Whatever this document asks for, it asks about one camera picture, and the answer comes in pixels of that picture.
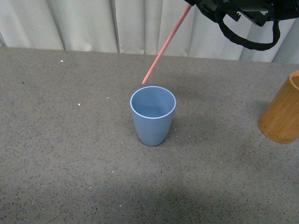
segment cup rim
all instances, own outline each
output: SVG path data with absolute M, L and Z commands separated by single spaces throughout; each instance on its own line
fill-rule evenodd
M 299 90 L 299 87 L 298 87 L 297 85 L 295 85 L 295 83 L 294 83 L 293 80 L 292 80 L 295 76 L 299 76 L 299 70 L 293 72 L 293 73 L 290 74 L 290 76 L 289 76 L 289 80 L 290 80 L 292 86 L 295 87 L 297 90 Z
M 143 89 L 146 89 L 146 88 L 159 88 L 159 89 L 163 89 L 163 90 L 169 92 L 169 93 L 172 95 L 173 99 L 174 99 L 174 105 L 173 105 L 173 108 L 172 108 L 167 114 L 165 114 L 165 115 L 163 115 L 163 116 L 161 116 L 161 117 L 147 117 L 147 116 L 144 116 L 144 115 L 138 113 L 138 112 L 133 108 L 133 105 L 132 105 L 132 99 L 133 99 L 133 97 L 135 96 L 136 93 L 138 93 L 139 91 L 141 91 L 141 90 L 143 90 Z M 170 92 L 168 89 L 166 89 L 166 88 L 164 88 L 164 87 L 156 86 L 156 85 L 145 86 L 145 87 L 142 87 L 142 88 L 136 90 L 136 91 L 133 93 L 133 95 L 131 96 L 131 99 L 130 99 L 130 106 L 131 106 L 131 109 L 134 111 L 134 113 L 136 113 L 136 114 L 138 114 L 140 117 L 143 117 L 143 118 L 146 118 L 146 119 L 161 119 L 161 118 L 164 118 L 164 117 L 168 116 L 169 114 L 171 114 L 171 113 L 174 111 L 174 109 L 176 108 L 176 105 L 177 105 L 177 100 L 176 100 L 175 96 L 173 95 L 173 93 Z

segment pink stick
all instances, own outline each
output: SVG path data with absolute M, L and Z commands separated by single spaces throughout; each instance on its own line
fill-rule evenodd
M 173 36 L 176 34 L 179 26 L 182 24 L 183 20 L 185 19 L 185 17 L 187 16 L 190 8 L 192 6 L 188 4 L 188 6 L 185 8 L 183 14 L 181 15 L 181 17 L 179 18 L 176 26 L 174 27 L 172 33 L 169 35 L 169 37 L 167 38 L 167 41 L 165 42 L 164 46 L 162 47 L 160 53 L 158 54 L 158 56 L 156 57 L 154 63 L 152 64 L 151 68 L 149 69 L 148 73 L 146 74 L 146 76 L 144 77 L 142 84 L 145 84 L 146 81 L 148 80 L 150 74 L 152 73 L 152 71 L 154 70 L 155 66 L 157 65 L 158 61 L 160 60 L 162 54 L 164 53 L 164 51 L 166 50 L 168 44 L 170 43 L 170 41 L 172 40 Z

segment wooden cup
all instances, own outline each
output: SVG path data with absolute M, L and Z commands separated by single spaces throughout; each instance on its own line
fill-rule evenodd
M 299 70 L 283 84 L 258 122 L 262 133 L 278 143 L 299 137 Z

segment gray countertop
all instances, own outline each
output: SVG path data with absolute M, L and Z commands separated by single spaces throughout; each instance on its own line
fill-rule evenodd
M 0 223 L 299 222 L 299 140 L 257 125 L 299 66 L 163 56 L 146 85 L 177 108 L 148 147 L 129 99 L 154 59 L 0 48 Z

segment blue cup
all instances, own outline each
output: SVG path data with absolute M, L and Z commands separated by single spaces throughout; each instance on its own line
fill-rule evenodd
M 145 145 L 157 146 L 163 142 L 176 104 L 174 95 L 159 86 L 143 87 L 132 95 L 130 105 L 135 129 Z

